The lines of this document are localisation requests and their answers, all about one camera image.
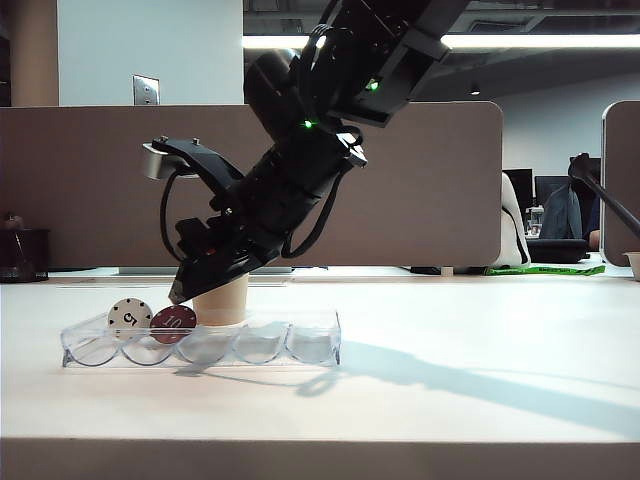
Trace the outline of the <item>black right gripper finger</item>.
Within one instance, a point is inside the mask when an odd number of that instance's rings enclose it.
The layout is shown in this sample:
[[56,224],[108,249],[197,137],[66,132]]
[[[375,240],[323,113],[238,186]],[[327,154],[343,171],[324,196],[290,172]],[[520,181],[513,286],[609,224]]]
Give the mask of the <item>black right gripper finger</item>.
[[179,233],[179,248],[184,252],[182,267],[197,265],[217,268],[219,239],[215,232],[198,218],[180,220],[175,228]]
[[263,265],[264,263],[256,258],[241,259],[236,263],[214,258],[206,258],[199,262],[183,262],[169,291],[169,299],[173,304],[184,303]]

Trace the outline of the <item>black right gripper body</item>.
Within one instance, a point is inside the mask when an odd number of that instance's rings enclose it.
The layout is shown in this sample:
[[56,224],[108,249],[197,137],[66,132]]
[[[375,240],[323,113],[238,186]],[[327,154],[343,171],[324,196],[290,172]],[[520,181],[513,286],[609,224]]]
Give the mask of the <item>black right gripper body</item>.
[[[367,163],[358,130],[297,130],[280,138],[260,161],[211,201],[229,242],[260,261],[292,258],[317,240],[331,213],[343,176]],[[291,237],[327,196],[311,233],[296,249]]]

